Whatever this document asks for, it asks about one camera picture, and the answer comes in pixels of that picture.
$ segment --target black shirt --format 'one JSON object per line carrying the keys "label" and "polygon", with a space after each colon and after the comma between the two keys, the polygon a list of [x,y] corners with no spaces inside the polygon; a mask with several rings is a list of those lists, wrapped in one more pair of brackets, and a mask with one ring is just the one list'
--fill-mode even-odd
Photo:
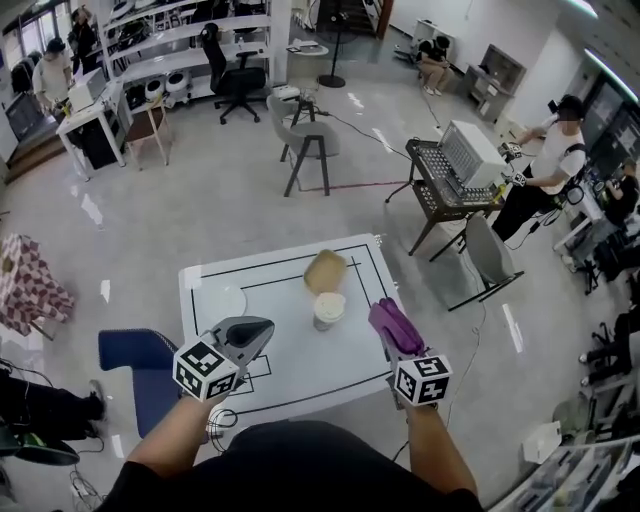
{"label": "black shirt", "polygon": [[254,509],[247,502],[260,509],[307,510],[326,502],[347,508],[354,498],[358,509],[379,500],[419,504],[426,512],[482,511],[470,491],[439,493],[353,434],[312,421],[251,427],[221,456],[170,480],[127,462],[99,510]]}
{"label": "black shirt", "polygon": [[439,48],[435,41],[424,41],[420,44],[420,54],[418,60],[422,59],[422,54],[426,54],[431,60],[444,62],[447,59],[447,50]]}
{"label": "black shirt", "polygon": [[638,180],[633,176],[625,176],[620,182],[620,190],[622,191],[622,198],[617,200],[612,197],[604,212],[607,219],[616,226],[622,226],[625,219],[633,213],[636,207],[640,194]]}

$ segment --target pink checkered fabric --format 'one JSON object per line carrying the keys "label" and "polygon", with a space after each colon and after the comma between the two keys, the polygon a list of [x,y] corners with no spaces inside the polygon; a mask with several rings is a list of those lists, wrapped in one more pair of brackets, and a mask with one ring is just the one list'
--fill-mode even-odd
{"label": "pink checkered fabric", "polygon": [[39,317],[65,322],[74,298],[51,276],[40,258],[40,244],[13,233],[2,241],[1,261],[10,258],[11,272],[0,272],[0,322],[23,336]]}

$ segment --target black pants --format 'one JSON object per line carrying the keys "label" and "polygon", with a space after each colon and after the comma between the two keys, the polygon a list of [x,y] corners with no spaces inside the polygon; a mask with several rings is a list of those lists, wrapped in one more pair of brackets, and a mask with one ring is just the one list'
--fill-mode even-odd
{"label": "black pants", "polygon": [[614,341],[609,345],[592,350],[587,354],[587,362],[592,363],[605,357],[615,357],[610,365],[589,374],[589,383],[594,384],[615,375],[627,374],[631,371],[631,353],[629,349],[629,336],[632,332],[640,331],[640,308],[635,308],[629,313],[618,315],[615,326]]}
{"label": "black pants", "polygon": [[[531,166],[527,167],[523,174],[527,178],[532,178]],[[547,194],[540,187],[514,186],[492,228],[500,239],[506,242],[538,210],[550,207],[552,201],[553,196]]]}
{"label": "black pants", "polygon": [[75,441],[95,437],[90,420],[103,414],[95,395],[79,398],[65,389],[27,383],[0,370],[0,416],[12,432],[33,432],[42,439]]}

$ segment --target glossy floor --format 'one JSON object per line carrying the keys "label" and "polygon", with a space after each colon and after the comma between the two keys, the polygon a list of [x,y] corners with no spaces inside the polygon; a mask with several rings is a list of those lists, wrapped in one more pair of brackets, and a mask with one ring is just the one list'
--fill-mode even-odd
{"label": "glossy floor", "polygon": [[[326,118],[342,143],[341,154],[329,161],[334,185],[406,179],[409,162],[390,147],[402,152],[413,136],[437,139],[435,127],[450,119],[477,122],[469,106],[452,95],[430,98],[436,122],[415,74],[398,69],[394,79],[387,70],[371,71],[367,79],[347,75],[343,89],[313,92],[320,109],[385,142]],[[376,73],[380,80],[371,78]],[[282,145],[266,111],[261,110],[260,124],[239,112],[220,126],[216,114],[211,101],[171,112],[175,143],[168,167],[149,142],[140,157],[144,171],[111,166],[83,183],[63,155],[12,184],[3,201],[11,214],[0,225],[1,234],[15,231],[39,241],[54,275],[77,297],[77,307],[72,321],[58,327],[54,342],[3,331],[2,357],[44,371],[57,386],[79,395],[88,392],[89,379],[99,378],[109,396],[106,449],[83,454],[81,472],[107,493],[123,457],[139,441],[130,373],[100,371],[99,330],[149,327],[180,344],[181,268],[371,232],[382,235],[382,251],[410,318],[453,364],[453,388],[442,414],[450,415],[451,433],[489,504],[526,469],[520,446],[528,432],[548,421],[559,401],[577,393],[583,376],[577,356],[589,347],[597,324],[611,321],[624,307],[623,287],[601,286],[585,298],[582,278],[570,274],[551,249],[567,230],[561,217],[514,252],[526,275],[490,298],[486,310],[470,304],[447,313],[448,305],[475,292],[476,281],[456,251],[435,263],[428,257],[460,225],[434,229],[409,257],[424,224],[412,192],[401,192],[388,206],[383,200],[391,185],[338,189],[330,197],[294,188],[285,199],[290,167],[278,161]],[[316,161],[305,163],[300,187],[317,186],[319,171]],[[503,304],[519,324],[522,346],[514,343]],[[348,428],[390,457],[406,440],[403,415],[388,392],[314,418]],[[96,447],[90,441],[73,444]],[[199,457],[213,453],[203,447]],[[399,461],[407,464],[406,452]],[[18,460],[8,460],[6,467],[27,510],[72,510],[68,468]]]}

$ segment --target man in white shirt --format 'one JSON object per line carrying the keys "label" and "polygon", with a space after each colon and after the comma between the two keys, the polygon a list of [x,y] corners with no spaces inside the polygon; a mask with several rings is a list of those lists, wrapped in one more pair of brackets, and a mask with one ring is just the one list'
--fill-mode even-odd
{"label": "man in white shirt", "polygon": [[57,103],[69,97],[71,60],[62,39],[49,41],[44,57],[33,70],[33,92],[43,108],[51,113]]}
{"label": "man in white shirt", "polygon": [[584,167],[587,155],[580,129],[583,120],[582,101],[575,96],[565,96],[557,115],[516,141],[524,145],[546,134],[540,154],[523,173],[527,178],[525,186],[513,187],[493,223],[493,230],[502,240],[511,238],[538,210],[548,207],[553,196]]}

